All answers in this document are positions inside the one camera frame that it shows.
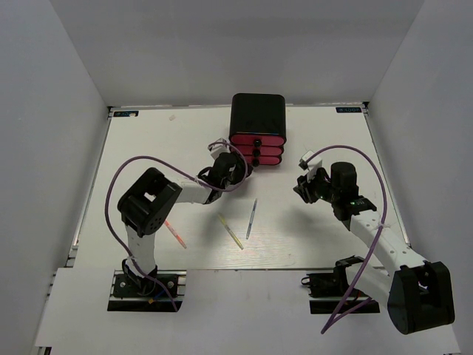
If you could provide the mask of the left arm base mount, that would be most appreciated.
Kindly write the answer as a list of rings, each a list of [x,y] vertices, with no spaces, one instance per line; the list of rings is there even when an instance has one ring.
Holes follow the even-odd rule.
[[[174,313],[179,310],[186,290],[186,272],[159,271],[156,278],[172,295],[176,308],[171,304],[163,287],[147,281],[145,288],[141,291],[122,271],[115,271],[107,311]]]

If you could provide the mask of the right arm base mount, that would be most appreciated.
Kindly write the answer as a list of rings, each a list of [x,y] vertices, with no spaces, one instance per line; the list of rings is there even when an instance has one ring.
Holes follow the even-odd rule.
[[[361,265],[363,261],[362,257],[348,257],[338,260],[332,271],[310,273],[301,278],[302,286],[309,289],[310,313],[330,315],[349,286],[346,274],[344,273],[345,269],[351,265]],[[367,295],[354,288],[338,313],[342,314],[348,309],[363,303],[365,300],[367,300]],[[378,314],[380,313],[380,307],[376,301],[370,301],[370,303],[355,310],[353,313]]]

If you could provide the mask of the blue thin pen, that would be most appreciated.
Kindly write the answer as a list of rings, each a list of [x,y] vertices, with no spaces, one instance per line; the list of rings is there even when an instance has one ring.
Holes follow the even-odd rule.
[[[256,214],[257,204],[258,204],[258,199],[256,198],[253,202],[253,206],[252,206],[252,209],[251,209],[251,215],[250,215],[250,218],[249,218],[249,221],[248,221],[248,227],[247,227],[247,231],[246,231],[246,235],[245,235],[246,240],[249,240],[250,235],[251,235],[251,229],[252,229],[255,214]]]

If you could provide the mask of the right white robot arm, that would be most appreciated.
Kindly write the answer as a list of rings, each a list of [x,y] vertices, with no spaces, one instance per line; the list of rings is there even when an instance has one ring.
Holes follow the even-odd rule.
[[[301,160],[299,166],[306,173],[298,177],[294,192],[305,203],[329,203],[336,219],[373,247],[373,256],[384,267],[380,271],[365,266],[363,257],[357,256],[338,260],[332,279],[314,282],[312,295],[322,297],[329,291],[349,295],[357,289],[385,307],[402,334],[452,324],[455,308],[448,268],[429,262],[382,224],[375,205],[359,193],[354,165],[337,162],[326,171],[317,158],[310,163]]]

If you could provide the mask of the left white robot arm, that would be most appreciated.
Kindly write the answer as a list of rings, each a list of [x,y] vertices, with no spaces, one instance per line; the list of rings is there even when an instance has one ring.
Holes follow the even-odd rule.
[[[118,202],[118,211],[128,237],[131,256],[122,262],[124,274],[138,294],[147,295],[156,286],[157,264],[154,238],[177,203],[208,205],[249,177],[253,168],[237,152],[221,152],[214,165],[200,171],[198,183],[172,181],[160,170],[148,168]]]

